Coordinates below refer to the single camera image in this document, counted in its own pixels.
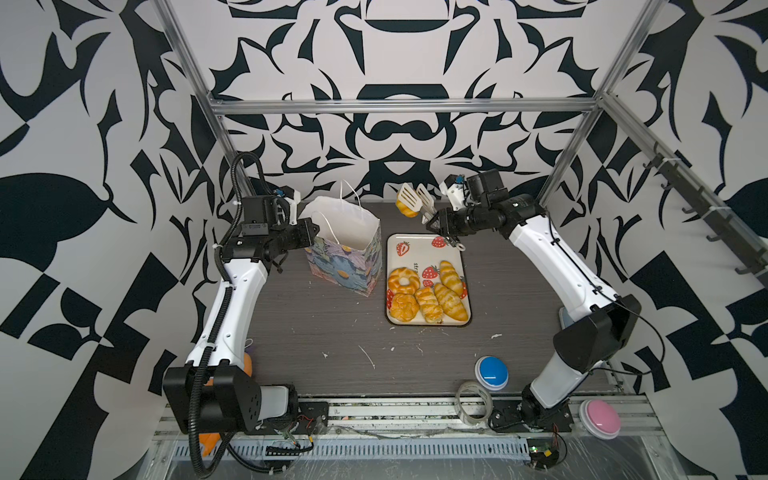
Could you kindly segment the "croissant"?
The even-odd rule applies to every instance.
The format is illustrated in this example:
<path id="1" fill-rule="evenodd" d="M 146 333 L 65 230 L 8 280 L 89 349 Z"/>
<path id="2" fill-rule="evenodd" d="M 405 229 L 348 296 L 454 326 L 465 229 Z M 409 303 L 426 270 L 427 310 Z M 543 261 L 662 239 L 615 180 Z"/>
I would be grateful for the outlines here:
<path id="1" fill-rule="evenodd" d="M 418 210 L 411 209 L 408 205 L 406 205 L 405 203 L 401 202 L 400 200 L 397 200 L 395 202 L 395 205 L 398 208 L 398 210 L 404 216 L 406 216 L 408 218 L 414 218 L 414 217 L 417 217 L 419 215 L 419 211 Z"/>
<path id="2" fill-rule="evenodd" d="M 439 266 L 439 276 L 441 283 L 462 297 L 465 285 L 454 265 L 446 260 L 442 260 Z"/>
<path id="3" fill-rule="evenodd" d="M 467 313 L 461 298 L 453 290 L 442 283 L 438 283 L 434 285 L 434 294 L 439 306 L 449 318 L 459 322 L 466 322 L 469 320 L 469 314 Z"/>
<path id="4" fill-rule="evenodd" d="M 443 321 L 444 312 L 431 287 L 423 287 L 417 290 L 415 298 L 419 304 L 420 312 L 425 322 L 439 324 Z"/>

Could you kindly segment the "floral white paper bag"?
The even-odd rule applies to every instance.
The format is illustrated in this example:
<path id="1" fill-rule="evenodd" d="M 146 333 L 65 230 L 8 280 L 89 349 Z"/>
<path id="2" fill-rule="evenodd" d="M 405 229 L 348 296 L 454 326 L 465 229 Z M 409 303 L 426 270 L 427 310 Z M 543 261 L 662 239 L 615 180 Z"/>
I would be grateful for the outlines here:
<path id="1" fill-rule="evenodd" d="M 313 275 L 368 297 L 382 270 L 381 222 L 352 194 L 352 200 L 340 192 L 307 204 L 301 217 L 320 231 L 305 252 Z"/>

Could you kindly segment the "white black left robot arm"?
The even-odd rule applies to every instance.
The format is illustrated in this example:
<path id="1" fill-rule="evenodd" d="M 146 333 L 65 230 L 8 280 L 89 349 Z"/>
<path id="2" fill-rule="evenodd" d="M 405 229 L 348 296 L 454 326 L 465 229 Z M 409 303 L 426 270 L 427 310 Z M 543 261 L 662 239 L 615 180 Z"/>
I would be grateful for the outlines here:
<path id="1" fill-rule="evenodd" d="M 270 273 L 288 253 L 304 250 L 311 270 L 368 295 L 381 270 L 380 220 L 360 203 L 320 196 L 302 207 L 290 188 L 235 197 L 235 218 L 214 247 L 221 281 L 213 310 L 193 350 L 169 368 L 162 388 L 180 430 L 203 436 L 284 429 L 300 414 L 290 385 L 257 383 L 247 372 L 246 338 Z"/>

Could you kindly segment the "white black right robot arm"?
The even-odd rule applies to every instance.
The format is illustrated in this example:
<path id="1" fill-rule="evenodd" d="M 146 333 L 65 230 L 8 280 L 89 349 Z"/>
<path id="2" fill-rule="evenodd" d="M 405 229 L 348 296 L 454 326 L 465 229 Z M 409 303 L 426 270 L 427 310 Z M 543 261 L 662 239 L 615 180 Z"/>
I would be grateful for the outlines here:
<path id="1" fill-rule="evenodd" d="M 554 353 L 525 387 L 521 409 L 528 419 L 563 404 L 594 369 L 628 343 L 641 307 L 621 296 L 559 235 L 549 213 L 532 196 L 514 195 L 497 170 L 471 177 L 450 175 L 439 186 L 449 204 L 438 208 L 423 185 L 412 211 L 427 230 L 456 246 L 461 238 L 493 230 L 520 250 L 559 297 L 568 325 L 553 338 Z"/>

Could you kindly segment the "bottom left round bread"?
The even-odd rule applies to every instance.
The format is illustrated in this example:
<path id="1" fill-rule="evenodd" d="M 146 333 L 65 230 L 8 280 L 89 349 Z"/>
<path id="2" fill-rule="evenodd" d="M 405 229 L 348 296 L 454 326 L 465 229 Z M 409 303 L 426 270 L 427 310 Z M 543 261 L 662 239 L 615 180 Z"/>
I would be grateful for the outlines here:
<path id="1" fill-rule="evenodd" d="M 420 305 L 413 294 L 395 294 L 389 305 L 389 315 L 399 322 L 410 322 L 420 312 Z"/>

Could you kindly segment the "white strawberry tray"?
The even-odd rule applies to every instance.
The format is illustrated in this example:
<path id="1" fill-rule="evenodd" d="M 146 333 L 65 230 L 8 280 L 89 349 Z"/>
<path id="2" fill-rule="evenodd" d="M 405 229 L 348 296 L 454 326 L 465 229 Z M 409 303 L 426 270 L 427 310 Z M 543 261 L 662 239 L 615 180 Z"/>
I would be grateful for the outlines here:
<path id="1" fill-rule="evenodd" d="M 439 324 L 430 324 L 424 321 L 421 312 L 411 320 L 404 323 L 399 322 L 389 315 L 389 305 L 395 295 L 388 289 L 387 279 L 390 272 L 396 268 L 407 267 L 414 270 L 420 278 L 421 288 L 431 287 L 441 283 L 439 276 L 439 266 L 442 260 L 451 262 L 462 280 L 465 290 L 461 300 L 469 314 L 469 320 L 459 322 L 449 318 L 444 314 L 443 321 Z M 462 250 L 459 247 L 453 247 L 441 236 L 435 234 L 392 234 L 387 239 L 386 244 L 386 291 L 385 291 L 385 313 L 390 323 L 398 326 L 437 326 L 437 327 L 459 327 L 468 324 L 471 320 L 471 307 L 468 298 L 468 286 L 466 281 Z"/>

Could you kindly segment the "blue push button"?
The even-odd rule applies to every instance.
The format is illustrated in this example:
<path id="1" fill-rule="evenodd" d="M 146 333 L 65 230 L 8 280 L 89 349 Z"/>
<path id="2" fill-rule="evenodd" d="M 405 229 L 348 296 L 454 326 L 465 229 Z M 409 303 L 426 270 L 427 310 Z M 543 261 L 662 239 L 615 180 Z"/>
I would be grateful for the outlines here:
<path id="1" fill-rule="evenodd" d="M 491 392 L 503 390 L 509 382 L 507 366 L 494 356 L 479 358 L 474 365 L 474 373 L 477 382 Z"/>

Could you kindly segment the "clear tape roll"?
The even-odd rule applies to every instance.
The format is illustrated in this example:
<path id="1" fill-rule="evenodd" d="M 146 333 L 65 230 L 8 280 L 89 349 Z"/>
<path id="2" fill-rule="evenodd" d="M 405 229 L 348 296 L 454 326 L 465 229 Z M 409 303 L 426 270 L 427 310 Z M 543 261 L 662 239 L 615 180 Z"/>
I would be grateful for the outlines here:
<path id="1" fill-rule="evenodd" d="M 459 386 L 453 405 L 458 419 L 471 427 L 485 426 L 493 411 L 490 391 L 476 381 L 466 381 Z"/>

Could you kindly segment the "small circuit board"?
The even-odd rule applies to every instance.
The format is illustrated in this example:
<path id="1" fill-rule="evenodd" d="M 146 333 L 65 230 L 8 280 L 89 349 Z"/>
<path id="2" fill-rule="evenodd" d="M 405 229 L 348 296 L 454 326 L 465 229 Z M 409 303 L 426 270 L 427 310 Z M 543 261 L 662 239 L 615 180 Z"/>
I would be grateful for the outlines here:
<path id="1" fill-rule="evenodd" d="M 556 436 L 552 442 L 529 443 L 529 462 L 527 466 L 536 471 L 549 471 L 565 461 L 568 455 L 568 444 Z"/>

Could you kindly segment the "pink push button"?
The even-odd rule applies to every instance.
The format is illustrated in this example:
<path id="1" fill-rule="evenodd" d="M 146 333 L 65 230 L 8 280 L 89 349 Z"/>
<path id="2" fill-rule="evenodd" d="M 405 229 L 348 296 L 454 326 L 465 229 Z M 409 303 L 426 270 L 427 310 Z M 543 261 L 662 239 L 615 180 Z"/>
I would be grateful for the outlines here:
<path id="1" fill-rule="evenodd" d="M 579 407 L 584 428 L 596 438 L 613 440 L 621 430 L 621 419 L 613 406 L 603 400 L 587 400 Z"/>

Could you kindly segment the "wall hook rail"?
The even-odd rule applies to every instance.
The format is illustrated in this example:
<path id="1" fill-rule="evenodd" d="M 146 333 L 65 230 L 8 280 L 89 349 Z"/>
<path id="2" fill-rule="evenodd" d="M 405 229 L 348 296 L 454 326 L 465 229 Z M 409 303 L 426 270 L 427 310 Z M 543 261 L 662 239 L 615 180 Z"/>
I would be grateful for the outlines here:
<path id="1" fill-rule="evenodd" d="M 643 167 L 660 174 L 664 192 L 674 191 L 686 203 L 682 212 L 703 221 L 710 243 L 723 243 L 741 262 L 738 275 L 754 277 L 767 289 L 767 243 L 676 155 L 653 143 L 653 156 Z"/>

